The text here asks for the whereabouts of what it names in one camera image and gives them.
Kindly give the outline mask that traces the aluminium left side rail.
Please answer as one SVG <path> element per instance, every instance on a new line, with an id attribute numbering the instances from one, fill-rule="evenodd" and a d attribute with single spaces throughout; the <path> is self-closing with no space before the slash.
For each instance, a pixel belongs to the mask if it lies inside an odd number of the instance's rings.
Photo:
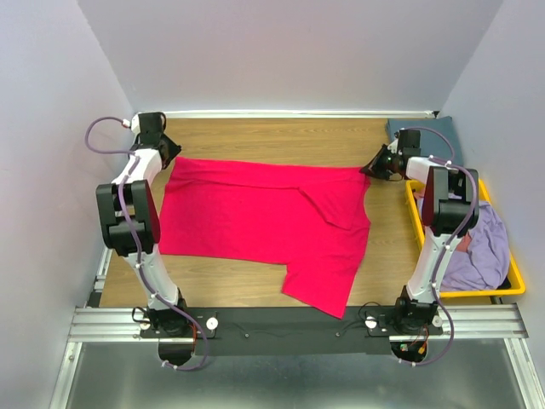
<path id="1" fill-rule="evenodd" d="M 90 151 L 94 153 L 98 153 L 98 154 L 103 154 L 103 155 L 127 153 L 128 152 L 127 150 L 114 150 L 114 151 L 100 150 L 99 148 L 93 147 L 91 145 L 91 142 L 90 142 L 91 131 L 97 124 L 105 122 L 105 121 L 114 121 L 120 124 L 125 129 L 129 129 L 131 127 L 130 121 L 126 119 L 116 118 L 112 116 L 97 118 L 86 129 L 85 136 L 84 136 L 85 146 Z M 100 300 L 104 290 L 104 285 L 106 283 L 106 276 L 107 276 L 111 258 L 112 258 L 112 249 L 104 247 L 103 251 L 101 252 L 99 266 L 95 274 L 94 283 L 93 283 L 91 292 L 89 294 L 88 300 L 85 304 L 86 308 L 98 308 L 100 306 Z"/>

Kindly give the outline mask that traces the aluminium rail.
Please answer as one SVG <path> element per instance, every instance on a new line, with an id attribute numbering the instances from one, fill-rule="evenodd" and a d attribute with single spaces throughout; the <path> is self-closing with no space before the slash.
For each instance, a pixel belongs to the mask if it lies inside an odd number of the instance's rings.
<path id="1" fill-rule="evenodd" d="M 456 339 L 527 338 L 515 304 L 450 305 Z M 78 308 L 72 317 L 70 343 L 139 342 L 141 329 L 129 308 Z"/>
<path id="2" fill-rule="evenodd" d="M 85 136 L 84 136 L 85 146 L 90 151 L 94 153 L 98 153 L 98 154 L 103 154 L 103 155 L 127 153 L 128 152 L 127 150 L 114 150 L 114 151 L 100 150 L 99 148 L 93 147 L 91 145 L 91 142 L 90 142 L 91 131 L 97 124 L 105 122 L 105 121 L 114 121 L 120 124 L 125 129 L 129 129 L 131 127 L 130 121 L 126 119 L 116 118 L 112 116 L 97 118 L 86 129 Z M 88 300 L 85 304 L 86 308 L 98 308 L 100 306 L 100 300 L 104 290 L 104 285 L 106 283 L 106 276 L 107 276 L 111 258 L 112 258 L 112 249 L 104 247 L 103 251 L 101 252 L 99 266 L 95 274 L 94 283 L 93 283 L 91 292 L 89 294 Z"/>

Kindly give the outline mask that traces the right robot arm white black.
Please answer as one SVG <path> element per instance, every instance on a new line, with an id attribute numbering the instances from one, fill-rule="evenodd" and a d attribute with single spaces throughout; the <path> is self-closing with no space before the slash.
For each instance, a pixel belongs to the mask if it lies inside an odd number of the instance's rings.
<path id="1" fill-rule="evenodd" d="M 479 219 L 479 173 L 450 160 L 408 155 L 384 145 L 361 172 L 380 180 L 399 175 L 425 185 L 421 220 L 425 240 L 416 269 L 396 300 L 390 324 L 412 333 L 433 323 L 446 269 L 463 236 Z"/>

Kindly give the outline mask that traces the pink garment in bin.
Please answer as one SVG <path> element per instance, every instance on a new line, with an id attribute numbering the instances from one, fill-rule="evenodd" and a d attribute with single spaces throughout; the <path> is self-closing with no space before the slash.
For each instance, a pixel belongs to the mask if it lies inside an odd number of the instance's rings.
<path id="1" fill-rule="evenodd" d="M 456 247 L 457 251 L 468 253 L 469 246 L 471 245 L 472 237 L 470 232 L 467 232 Z"/>

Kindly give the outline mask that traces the aluminium front rail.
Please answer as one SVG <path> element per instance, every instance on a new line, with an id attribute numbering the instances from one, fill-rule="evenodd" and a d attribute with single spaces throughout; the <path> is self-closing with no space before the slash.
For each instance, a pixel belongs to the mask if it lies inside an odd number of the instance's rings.
<path id="1" fill-rule="evenodd" d="M 456 339 L 527 338 L 515 304 L 450 305 Z M 129 308 L 78 308 L 72 317 L 70 343 L 139 342 L 141 329 Z"/>

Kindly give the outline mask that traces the folded grey-blue t shirt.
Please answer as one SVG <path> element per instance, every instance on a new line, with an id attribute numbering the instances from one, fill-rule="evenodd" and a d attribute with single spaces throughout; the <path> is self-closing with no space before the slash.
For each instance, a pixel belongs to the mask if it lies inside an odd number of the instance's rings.
<path id="1" fill-rule="evenodd" d="M 399 130 L 415 127 L 421 132 L 420 146 L 422 156 L 428 157 L 429 155 L 433 155 L 442 159 L 451 158 L 451 151 L 448 144 L 435 134 L 435 131 L 437 131 L 445 137 L 454 151 L 452 162 L 458 165 L 465 164 L 461 143 L 451 117 L 422 119 L 389 118 L 385 125 L 385 131 L 388 140 L 392 142 Z"/>

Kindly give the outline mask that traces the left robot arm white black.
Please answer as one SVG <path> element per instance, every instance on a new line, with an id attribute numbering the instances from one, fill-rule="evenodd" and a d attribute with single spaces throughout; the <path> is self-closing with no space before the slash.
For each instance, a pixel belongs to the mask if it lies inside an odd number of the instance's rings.
<path id="1" fill-rule="evenodd" d="M 95 190 L 105 245 L 131 266 L 146 294 L 141 323 L 168 337 L 185 336 L 190 324 L 158 248 L 161 230 L 150 185 L 180 152 L 162 130 L 142 130 L 125 152 L 128 162 L 119 176 Z"/>

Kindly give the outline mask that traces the lavender t shirt in bin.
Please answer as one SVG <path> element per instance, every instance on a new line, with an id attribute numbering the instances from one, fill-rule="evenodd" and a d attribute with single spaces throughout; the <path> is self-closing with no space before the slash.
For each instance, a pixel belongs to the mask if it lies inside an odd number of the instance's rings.
<path id="1" fill-rule="evenodd" d="M 441 282 L 441 292 L 496 290 L 510 266 L 508 235 L 492 205 L 479 201 L 479 219 L 469 230 L 468 253 L 453 251 Z"/>

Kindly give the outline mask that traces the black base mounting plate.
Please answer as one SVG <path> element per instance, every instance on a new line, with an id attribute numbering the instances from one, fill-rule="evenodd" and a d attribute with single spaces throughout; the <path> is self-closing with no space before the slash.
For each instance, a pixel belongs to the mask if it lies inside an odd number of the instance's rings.
<path id="1" fill-rule="evenodd" d="M 366 303 L 337 319 L 316 308 L 189 308 L 148 310 L 141 337 L 159 341 L 161 357 L 300 354 L 415 354 L 427 336 L 442 334 L 439 316 L 403 316 L 394 306 Z"/>

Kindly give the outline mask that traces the red t shirt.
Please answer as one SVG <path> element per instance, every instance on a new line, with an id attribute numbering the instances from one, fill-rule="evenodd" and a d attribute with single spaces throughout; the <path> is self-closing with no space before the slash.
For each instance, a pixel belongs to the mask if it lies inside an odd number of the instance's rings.
<path id="1" fill-rule="evenodd" d="M 340 319 L 368 243 L 369 186 L 355 167 L 178 158 L 159 249 L 283 265 L 285 295 Z"/>

